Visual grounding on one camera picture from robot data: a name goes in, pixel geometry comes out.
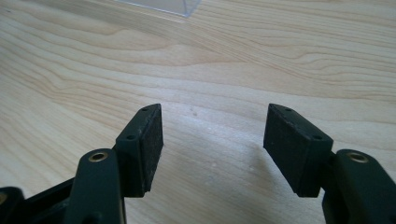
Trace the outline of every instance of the light wood surface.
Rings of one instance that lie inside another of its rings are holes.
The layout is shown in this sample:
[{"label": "light wood surface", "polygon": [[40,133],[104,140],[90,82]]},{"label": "light wood surface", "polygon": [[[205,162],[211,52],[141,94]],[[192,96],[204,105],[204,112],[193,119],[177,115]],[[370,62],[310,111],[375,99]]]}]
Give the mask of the light wood surface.
[{"label": "light wood surface", "polygon": [[203,0],[188,19],[107,0],[0,0],[0,186],[25,197],[163,106],[129,223],[324,223],[262,148],[269,103],[396,179],[396,1]]}]

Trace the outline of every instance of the transparent container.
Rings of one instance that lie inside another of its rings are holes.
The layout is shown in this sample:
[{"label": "transparent container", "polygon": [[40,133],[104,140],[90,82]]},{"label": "transparent container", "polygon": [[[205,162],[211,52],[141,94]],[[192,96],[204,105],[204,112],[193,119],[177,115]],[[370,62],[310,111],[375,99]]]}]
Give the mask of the transparent container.
[{"label": "transparent container", "polygon": [[189,17],[201,0],[117,0],[141,7],[149,7],[164,12]]}]

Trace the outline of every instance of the black plastic bracket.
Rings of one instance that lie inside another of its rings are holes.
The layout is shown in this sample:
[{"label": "black plastic bracket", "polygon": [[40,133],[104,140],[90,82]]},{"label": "black plastic bracket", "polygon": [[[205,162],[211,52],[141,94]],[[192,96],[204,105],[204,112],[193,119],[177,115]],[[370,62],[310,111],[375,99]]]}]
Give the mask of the black plastic bracket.
[{"label": "black plastic bracket", "polygon": [[161,105],[141,108],[111,149],[85,154],[75,178],[24,199],[0,189],[0,224],[125,223],[124,197],[143,197],[163,148]]},{"label": "black plastic bracket", "polygon": [[327,223],[396,223],[396,185],[373,157],[343,149],[294,110],[270,104],[264,147],[299,197],[326,193]]}]

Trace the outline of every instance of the metal screw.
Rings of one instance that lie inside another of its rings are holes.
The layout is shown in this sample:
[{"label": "metal screw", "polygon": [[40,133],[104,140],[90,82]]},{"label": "metal screw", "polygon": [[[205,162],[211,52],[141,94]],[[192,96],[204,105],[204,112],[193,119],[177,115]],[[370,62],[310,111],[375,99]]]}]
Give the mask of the metal screw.
[{"label": "metal screw", "polygon": [[352,159],[353,161],[356,162],[360,162],[360,163],[366,163],[369,162],[369,159],[367,159],[367,157],[361,155],[360,153],[356,153],[356,152],[349,152],[346,154],[350,159]]},{"label": "metal screw", "polygon": [[0,204],[7,200],[7,195],[4,192],[0,192]]},{"label": "metal screw", "polygon": [[88,160],[91,162],[98,162],[98,161],[103,161],[107,158],[107,153],[106,152],[96,152],[95,154],[92,154]]}]

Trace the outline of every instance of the mounting hole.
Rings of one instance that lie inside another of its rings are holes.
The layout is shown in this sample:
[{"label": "mounting hole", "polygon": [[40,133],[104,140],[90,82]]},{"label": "mounting hole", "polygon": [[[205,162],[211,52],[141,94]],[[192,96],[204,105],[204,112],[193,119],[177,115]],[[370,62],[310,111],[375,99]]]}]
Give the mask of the mounting hole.
[{"label": "mounting hole", "polygon": [[135,140],[136,136],[134,136],[133,134],[126,136],[126,139],[128,140]]},{"label": "mounting hole", "polygon": [[314,139],[317,139],[317,140],[321,140],[321,139],[322,139],[322,137],[319,136],[319,135],[313,135],[312,137],[313,137]]},{"label": "mounting hole", "polygon": [[350,159],[352,159],[353,161],[356,161],[356,162],[366,163],[369,161],[369,159],[367,159],[367,157],[361,155],[360,153],[349,152],[349,153],[347,153],[347,155]]},{"label": "mounting hole", "polygon": [[0,192],[0,204],[7,200],[7,195],[4,192]]},{"label": "mounting hole", "polygon": [[107,158],[107,153],[106,152],[96,152],[92,154],[88,160],[92,162],[98,162],[98,161],[103,161]]},{"label": "mounting hole", "polygon": [[94,212],[84,217],[82,224],[99,224],[101,220],[102,214],[99,212]]}]

